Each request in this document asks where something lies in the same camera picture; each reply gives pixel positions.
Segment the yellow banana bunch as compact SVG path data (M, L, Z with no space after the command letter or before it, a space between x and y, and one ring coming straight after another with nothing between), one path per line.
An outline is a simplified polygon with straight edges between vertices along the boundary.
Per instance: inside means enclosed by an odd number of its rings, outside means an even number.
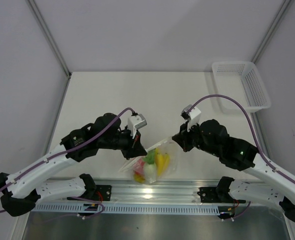
M157 166L157 178L156 178L156 181L157 181L167 171L168 166L170 164L171 158L170 158L170 155L167 152L162 153L161 149L159 147L154 148L152 150L155 150L155 164ZM144 175L137 174L134 171L133 171L133 179L137 183L140 183L140 184L152 184L152 183L147 183L146 182Z

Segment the clear zip top bag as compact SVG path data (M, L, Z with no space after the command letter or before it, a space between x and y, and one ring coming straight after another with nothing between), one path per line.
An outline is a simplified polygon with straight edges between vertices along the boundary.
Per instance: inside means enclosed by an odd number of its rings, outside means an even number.
M171 137L157 142L146 152L146 156L137 156L125 162L119 172L129 173L139 184L151 185L177 170L179 145Z

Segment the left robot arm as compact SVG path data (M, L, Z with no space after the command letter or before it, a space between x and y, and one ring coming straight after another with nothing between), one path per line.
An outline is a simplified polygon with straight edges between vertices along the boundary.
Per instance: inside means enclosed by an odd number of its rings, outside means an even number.
M52 151L35 163L12 174L0 173L3 210L12 217L24 215L43 202L67 198L102 200L90 174L64 181L47 180L63 169L95 156L100 149L119 150L127 160L147 155L139 130L147 125L142 114L134 112L121 129L121 119L113 113L94 123L71 131Z

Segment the white radish with leaves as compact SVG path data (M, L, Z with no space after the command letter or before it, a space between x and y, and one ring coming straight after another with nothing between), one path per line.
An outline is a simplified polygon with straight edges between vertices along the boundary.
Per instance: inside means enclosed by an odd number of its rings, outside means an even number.
M145 181L148 184L154 183L157 180L157 165L155 163L155 156L156 151L150 150L145 158L143 159L144 166L143 166L143 173Z

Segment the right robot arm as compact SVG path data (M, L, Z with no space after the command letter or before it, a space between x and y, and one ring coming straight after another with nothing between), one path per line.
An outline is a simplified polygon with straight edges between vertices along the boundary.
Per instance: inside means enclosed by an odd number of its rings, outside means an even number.
M265 161L256 146L230 136L226 127L215 119L195 124L191 129L184 123L172 140L184 152L194 148L204 151L217 157L226 167L245 172L269 185L264 188L223 176L216 187L199 189L201 202L255 202L276 209L295 222L295 176L282 173L280 167L271 167L272 161Z

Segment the red tomato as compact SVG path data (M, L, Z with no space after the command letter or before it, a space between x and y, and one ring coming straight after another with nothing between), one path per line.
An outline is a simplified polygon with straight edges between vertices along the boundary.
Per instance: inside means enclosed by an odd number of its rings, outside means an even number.
M133 172L138 175L144 175L144 164L145 162L142 159L137 160L132 167Z

